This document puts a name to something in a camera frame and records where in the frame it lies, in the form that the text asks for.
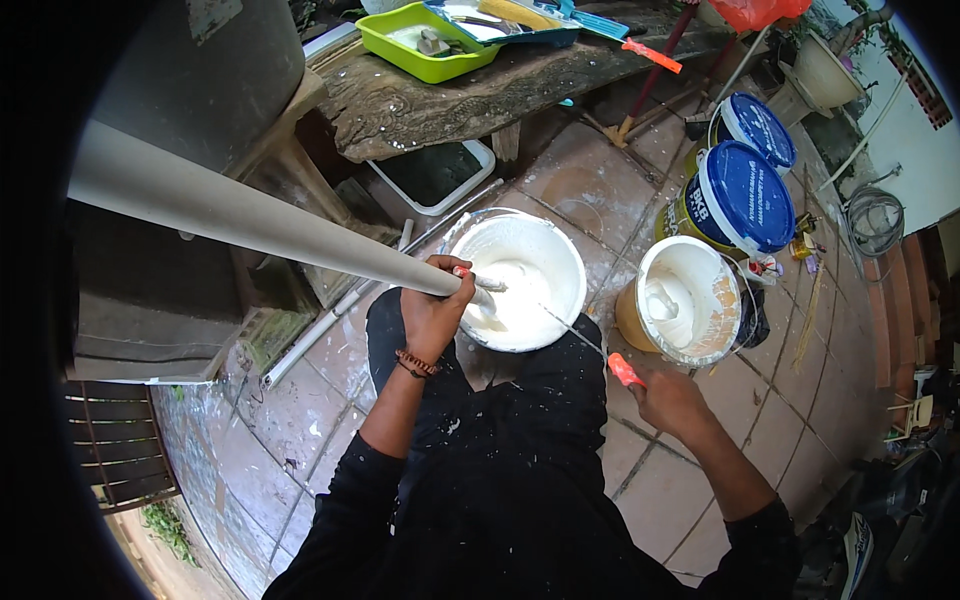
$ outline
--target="black pants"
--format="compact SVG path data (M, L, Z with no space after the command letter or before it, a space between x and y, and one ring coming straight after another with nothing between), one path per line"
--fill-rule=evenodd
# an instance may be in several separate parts
M600 346L600 328L581 314L573 325ZM406 346L400 316L400 289L376 299L367 313L367 348L373 386L380 394ZM510 452L528 461L546 461L568 471L578 484L603 493L603 469L596 454L607 422L604 359L570 333L530 352L516 380L474 392L450 342L427 379L411 444L408 474L437 452ZM400 496L411 482L401 482Z

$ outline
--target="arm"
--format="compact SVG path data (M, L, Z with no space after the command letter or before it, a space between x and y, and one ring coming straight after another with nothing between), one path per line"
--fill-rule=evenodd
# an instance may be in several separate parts
M445 271L472 266L453 256L434 255L426 262ZM429 365L436 364L453 339L473 292L472 277L465 277L449 298L402 290L406 350ZM398 361L340 459L330 493L318 494L313 527L300 551L264 598L300 598L318 589L335 592L331 588L335 582L350 582L344 575L383 549L390 538L396 486L406 465L425 377L420 367Z
M705 598L789 598L801 560L793 521L777 493L731 440L693 379L636 369L640 416L680 440L704 470L727 523L731 550L698 588Z

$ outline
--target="green paint tray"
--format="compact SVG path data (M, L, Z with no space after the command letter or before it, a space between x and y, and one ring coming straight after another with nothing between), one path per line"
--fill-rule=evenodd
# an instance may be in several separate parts
M395 11L371 14L356 22L363 45L428 84L438 84L489 64L500 45L484 47L451 23L427 9L422 2ZM417 51L420 30L431 29L442 39L456 39L467 54L433 59Z

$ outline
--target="black plastic bag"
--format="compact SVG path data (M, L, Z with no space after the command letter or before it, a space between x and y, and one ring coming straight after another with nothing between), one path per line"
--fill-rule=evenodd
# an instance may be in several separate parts
M768 335L770 323L763 312L763 288L748 283L747 289L740 293L740 330L736 332L736 342L741 348L756 348Z

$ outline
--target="paint can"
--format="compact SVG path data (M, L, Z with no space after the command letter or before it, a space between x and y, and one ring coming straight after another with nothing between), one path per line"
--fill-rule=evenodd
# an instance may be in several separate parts
M634 348L700 369L730 351L740 327L736 278L707 243L677 235L654 244L616 298L616 327Z
M465 214L444 237L441 252L473 263L478 276L503 281L493 292L499 324L473 304L460 327L477 344L501 352L549 346L573 325L587 298L587 271L573 242L553 223L493 207Z
M697 155L720 142L736 140L758 150L781 177L797 162L797 147L786 127L758 98L734 92L717 106L707 134L686 153L684 172L688 179L697 172Z
M793 202L757 149L720 142L701 157L700 167L657 215L658 240L691 235L737 260L773 254L790 243Z

